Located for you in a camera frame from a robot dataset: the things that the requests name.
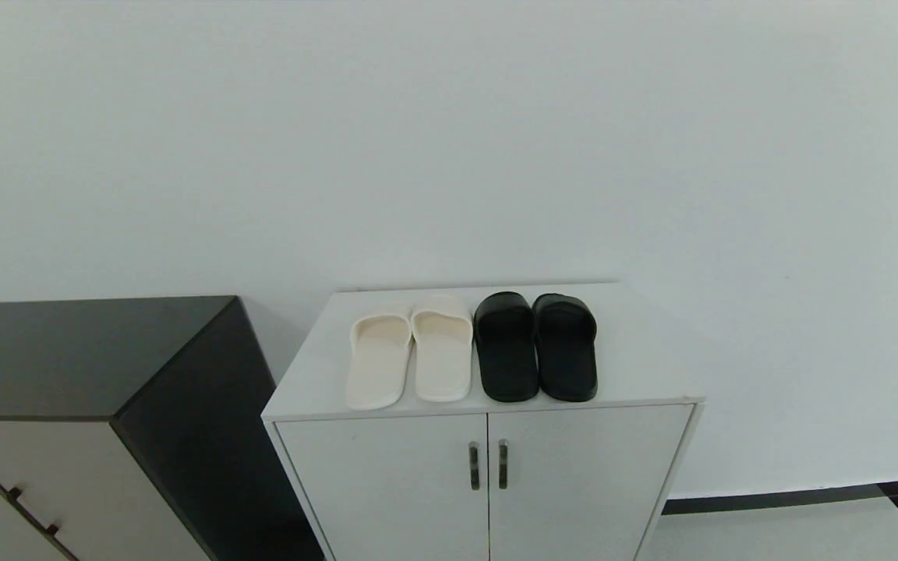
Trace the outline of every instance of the cabinet top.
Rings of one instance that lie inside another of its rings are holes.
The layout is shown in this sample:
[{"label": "cabinet top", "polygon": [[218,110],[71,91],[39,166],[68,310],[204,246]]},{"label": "cabinet top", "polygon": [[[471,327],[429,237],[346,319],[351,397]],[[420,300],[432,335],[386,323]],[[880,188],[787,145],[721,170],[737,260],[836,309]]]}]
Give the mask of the cabinet top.
[{"label": "cabinet top", "polygon": [[[473,351],[470,394],[452,404],[431,404],[414,391],[415,352],[407,366],[404,393],[396,404],[375,411],[352,411],[345,405],[345,377],[352,346],[349,330],[359,317],[385,302],[417,302],[425,295],[456,295],[470,313],[488,295],[516,291],[531,303],[545,292],[560,292],[587,303],[598,320],[595,339],[598,394],[584,404],[567,404],[539,391],[519,404],[499,404],[484,394],[477,351]],[[685,355],[695,349],[695,334],[658,306],[623,284],[559,284],[542,287],[436,288],[421,291],[338,292],[328,299],[263,411],[267,422],[322,418],[391,418],[391,416],[460,415],[461,413],[542,411],[598,406],[695,404],[705,399],[688,374]]]},{"label": "cabinet top", "polygon": [[0,419],[110,418],[235,297],[0,303]]}]

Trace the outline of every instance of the shoe cabinet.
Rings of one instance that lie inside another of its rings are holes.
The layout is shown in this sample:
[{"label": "shoe cabinet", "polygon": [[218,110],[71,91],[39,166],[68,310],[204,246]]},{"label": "shoe cabinet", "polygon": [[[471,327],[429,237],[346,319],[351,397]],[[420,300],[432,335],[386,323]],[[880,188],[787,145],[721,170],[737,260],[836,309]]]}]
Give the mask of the shoe cabinet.
[{"label": "shoe cabinet", "polygon": [[0,303],[0,561],[320,560],[273,389],[238,298]]},{"label": "shoe cabinet", "polygon": [[[573,295],[596,322],[598,393],[502,404],[417,397],[415,358],[388,408],[345,404],[349,327],[386,302],[495,291]],[[673,319],[621,284],[340,292],[263,411],[328,561],[630,561],[659,517],[702,412]]]}]

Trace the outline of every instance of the drawer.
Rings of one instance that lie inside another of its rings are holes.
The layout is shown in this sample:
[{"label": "drawer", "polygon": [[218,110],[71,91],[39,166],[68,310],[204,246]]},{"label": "drawer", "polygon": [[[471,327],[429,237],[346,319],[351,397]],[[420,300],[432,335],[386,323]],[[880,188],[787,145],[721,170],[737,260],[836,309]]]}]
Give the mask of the drawer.
[{"label": "drawer", "polygon": [[107,422],[0,422],[0,484],[80,561],[209,559]]}]

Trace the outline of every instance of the black cabinet top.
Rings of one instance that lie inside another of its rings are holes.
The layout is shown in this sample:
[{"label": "black cabinet top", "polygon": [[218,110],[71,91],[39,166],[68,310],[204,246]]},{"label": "black cabinet top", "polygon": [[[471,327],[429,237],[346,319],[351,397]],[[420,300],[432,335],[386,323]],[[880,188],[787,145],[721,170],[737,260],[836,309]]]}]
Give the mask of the black cabinet top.
[{"label": "black cabinet top", "polygon": [[0,418],[111,418],[234,298],[0,303]]}]

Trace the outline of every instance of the white wall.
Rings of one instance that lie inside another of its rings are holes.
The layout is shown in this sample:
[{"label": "white wall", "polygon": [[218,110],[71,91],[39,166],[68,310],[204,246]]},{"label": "white wall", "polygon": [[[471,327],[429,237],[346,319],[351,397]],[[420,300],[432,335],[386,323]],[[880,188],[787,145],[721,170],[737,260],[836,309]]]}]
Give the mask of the white wall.
[{"label": "white wall", "polygon": [[620,278],[673,496],[898,479],[898,7],[0,5],[0,299]]}]

